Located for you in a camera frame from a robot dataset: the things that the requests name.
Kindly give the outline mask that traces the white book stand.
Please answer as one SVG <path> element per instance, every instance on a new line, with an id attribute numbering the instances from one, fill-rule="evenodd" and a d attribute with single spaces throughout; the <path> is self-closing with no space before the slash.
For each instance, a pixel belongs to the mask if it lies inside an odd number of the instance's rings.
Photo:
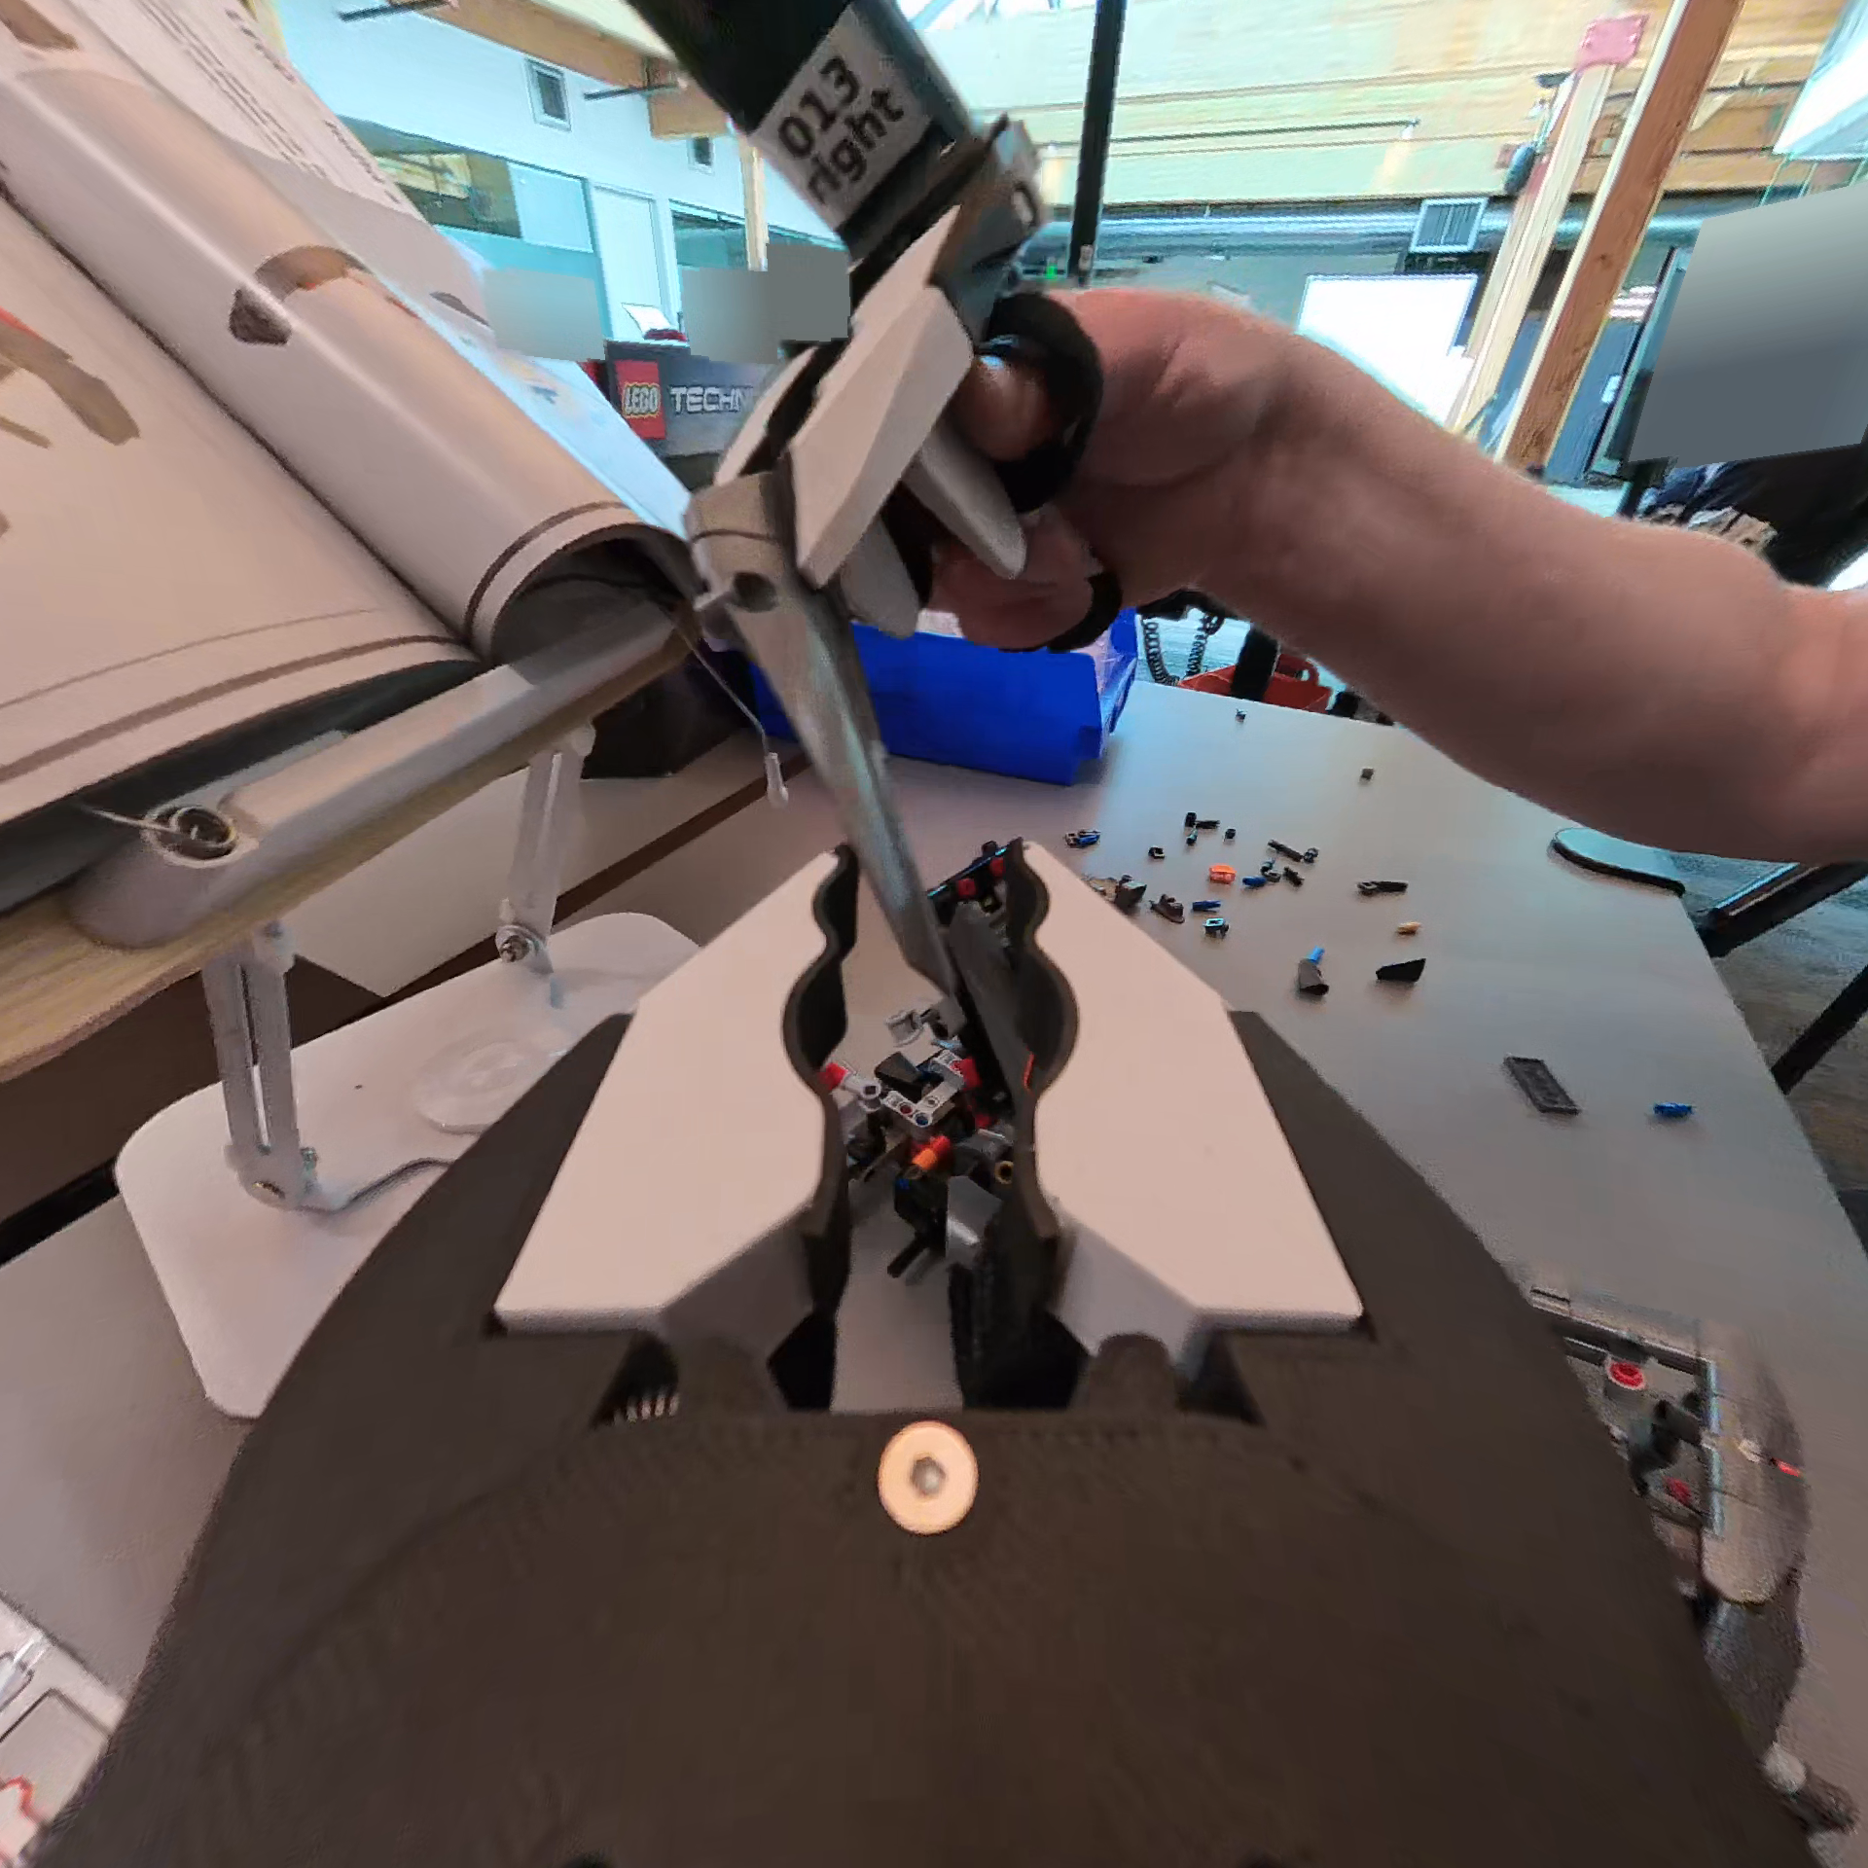
<path id="1" fill-rule="evenodd" d="M 359 732 L 212 753 L 144 799 L 86 801 L 109 834 L 4 917 L 4 1079 L 198 973 L 217 1089 L 155 1112 L 116 1181 L 204 1396 L 258 1416 L 316 1321 L 473 1137 L 690 952 L 650 919 L 554 937 L 591 720 L 683 657 L 636 607 Z M 495 960 L 296 1044 L 289 912 L 522 771 Z"/>

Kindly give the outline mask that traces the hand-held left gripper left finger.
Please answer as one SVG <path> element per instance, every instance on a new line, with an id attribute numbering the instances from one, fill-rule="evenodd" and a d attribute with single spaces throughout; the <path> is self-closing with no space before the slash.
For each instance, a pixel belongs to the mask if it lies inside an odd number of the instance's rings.
<path id="1" fill-rule="evenodd" d="M 791 1408 L 830 1408 L 852 1221 L 825 1067 L 855 901 L 836 846 L 642 993 L 505 1279 L 505 1329 L 715 1340 Z"/>

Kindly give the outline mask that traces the black pillar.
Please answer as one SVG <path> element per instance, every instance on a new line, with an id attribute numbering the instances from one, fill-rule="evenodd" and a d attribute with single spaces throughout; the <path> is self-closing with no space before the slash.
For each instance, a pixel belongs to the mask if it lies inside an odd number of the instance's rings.
<path id="1" fill-rule="evenodd" d="M 1064 253 L 1064 277 L 1073 288 L 1087 288 L 1094 273 L 1127 10 L 1129 4 L 1123 0 L 1097 1 L 1091 10 L 1078 166 Z"/>

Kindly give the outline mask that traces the blue plastic bin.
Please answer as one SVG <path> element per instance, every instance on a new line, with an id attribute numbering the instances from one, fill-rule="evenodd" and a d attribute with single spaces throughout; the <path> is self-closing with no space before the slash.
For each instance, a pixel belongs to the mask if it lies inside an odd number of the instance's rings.
<path id="1" fill-rule="evenodd" d="M 892 760 L 1055 788 L 1104 755 L 1139 669 L 1132 609 L 1064 651 L 1009 651 L 938 630 L 890 637 L 868 624 L 854 645 Z"/>

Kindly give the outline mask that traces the grey lego vehicle model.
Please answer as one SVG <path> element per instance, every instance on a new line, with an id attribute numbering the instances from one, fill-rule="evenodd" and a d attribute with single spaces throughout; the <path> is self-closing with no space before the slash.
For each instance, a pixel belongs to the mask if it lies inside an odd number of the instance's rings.
<path id="1" fill-rule="evenodd" d="M 872 1067 L 822 1070 L 845 1129 L 848 1188 L 874 1208 L 892 1188 L 904 1242 L 886 1276 L 944 1272 L 955 1385 L 969 1406 L 1055 1406 L 1083 1350 L 1017 1308 L 990 1242 L 1011 1209 L 1017 1113 L 1032 1057 L 1013 1008 L 1007 850 L 982 844 L 929 891 L 963 978 L 955 1000 L 890 1016 Z M 1625 1480 L 1664 1544 L 1703 1658 L 1775 1794 L 1809 1836 L 1857 1823 L 1852 1797 L 1785 1746 L 1805 1660 L 1800 1583 L 1809 1486 L 1789 1404 L 1736 1329 L 1576 1287 L 1540 1267 L 1508 1275 L 1559 1342 Z"/>

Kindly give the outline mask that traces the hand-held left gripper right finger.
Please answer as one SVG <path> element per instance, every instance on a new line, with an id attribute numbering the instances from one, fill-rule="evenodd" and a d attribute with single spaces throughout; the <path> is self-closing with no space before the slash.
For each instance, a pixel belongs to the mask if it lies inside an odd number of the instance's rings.
<path id="1" fill-rule="evenodd" d="M 1346 1338 L 1365 1303 L 1223 997 L 1045 846 L 1007 851 L 1033 1293 L 1084 1354 L 1180 1376 L 1229 1335 Z"/>

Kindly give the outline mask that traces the grey lego wing assembly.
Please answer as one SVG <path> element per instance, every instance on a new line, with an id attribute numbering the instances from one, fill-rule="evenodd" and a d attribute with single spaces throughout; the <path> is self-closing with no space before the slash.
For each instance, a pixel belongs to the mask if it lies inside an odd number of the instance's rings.
<path id="1" fill-rule="evenodd" d="M 900 957 L 938 993 L 955 997 L 955 973 L 884 770 L 852 622 L 798 566 L 780 476 L 754 473 L 697 488 L 686 530 L 700 583 L 697 621 L 745 651 L 775 693 Z"/>

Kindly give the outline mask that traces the instruction booklet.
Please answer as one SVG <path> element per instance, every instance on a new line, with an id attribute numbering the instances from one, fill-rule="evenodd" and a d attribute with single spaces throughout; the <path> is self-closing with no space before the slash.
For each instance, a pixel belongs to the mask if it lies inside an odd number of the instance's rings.
<path id="1" fill-rule="evenodd" d="M 692 590 L 684 488 L 506 351 L 240 4 L 4 4 L 4 898 L 243 763 Z"/>

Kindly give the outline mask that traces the white sticker sheet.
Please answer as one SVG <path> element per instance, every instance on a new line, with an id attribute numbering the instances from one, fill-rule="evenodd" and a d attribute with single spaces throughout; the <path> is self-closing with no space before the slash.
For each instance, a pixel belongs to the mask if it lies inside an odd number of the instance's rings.
<path id="1" fill-rule="evenodd" d="M 3 1600 L 4 1866 L 30 1861 L 37 1836 L 91 1777 L 123 1707 L 68 1647 Z"/>

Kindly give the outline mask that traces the lego set box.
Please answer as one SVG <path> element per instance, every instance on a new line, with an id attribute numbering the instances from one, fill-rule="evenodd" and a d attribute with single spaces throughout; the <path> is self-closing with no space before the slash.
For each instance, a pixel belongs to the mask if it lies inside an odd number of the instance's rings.
<path id="1" fill-rule="evenodd" d="M 667 458 L 717 456 L 775 375 L 717 362 L 684 343 L 607 343 L 598 385 L 625 424 Z"/>

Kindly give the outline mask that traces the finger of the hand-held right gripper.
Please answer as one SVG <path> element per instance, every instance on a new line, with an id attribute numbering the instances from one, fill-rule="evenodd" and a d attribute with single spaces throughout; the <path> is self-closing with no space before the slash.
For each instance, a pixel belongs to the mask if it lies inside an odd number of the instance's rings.
<path id="1" fill-rule="evenodd" d="M 715 468 L 717 505 L 757 505 L 780 476 L 796 505 L 842 505 L 860 478 L 854 339 L 816 343 L 780 367 Z"/>
<path id="2" fill-rule="evenodd" d="M 819 381 L 791 437 L 791 535 L 802 580 L 849 616 L 903 637 L 925 601 L 881 512 L 973 358 L 942 286 L 955 219 L 932 225 L 855 307 L 854 328 Z"/>

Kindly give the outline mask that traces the red plastic base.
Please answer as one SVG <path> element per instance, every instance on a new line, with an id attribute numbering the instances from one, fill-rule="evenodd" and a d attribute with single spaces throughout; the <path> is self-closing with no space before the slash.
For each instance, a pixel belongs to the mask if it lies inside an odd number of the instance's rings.
<path id="1" fill-rule="evenodd" d="M 1218 669 L 1203 669 L 1201 673 L 1180 679 L 1179 687 L 1194 693 L 1227 696 L 1240 704 L 1246 700 L 1253 700 L 1267 706 L 1311 713 L 1325 713 L 1333 704 L 1337 690 L 1322 679 L 1315 663 L 1300 656 L 1279 654 L 1260 687 L 1253 684 L 1252 669 L 1246 669 L 1252 673 L 1252 684 L 1239 687 L 1239 669 L 1239 663 Z"/>

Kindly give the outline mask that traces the person's right forearm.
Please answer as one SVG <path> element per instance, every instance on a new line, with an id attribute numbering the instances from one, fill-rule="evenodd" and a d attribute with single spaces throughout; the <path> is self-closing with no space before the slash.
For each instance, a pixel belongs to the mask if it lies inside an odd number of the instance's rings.
<path id="1" fill-rule="evenodd" d="M 1863 596 L 1606 520 L 1286 335 L 1239 607 L 1464 770 L 1664 850 L 1865 855 Z"/>

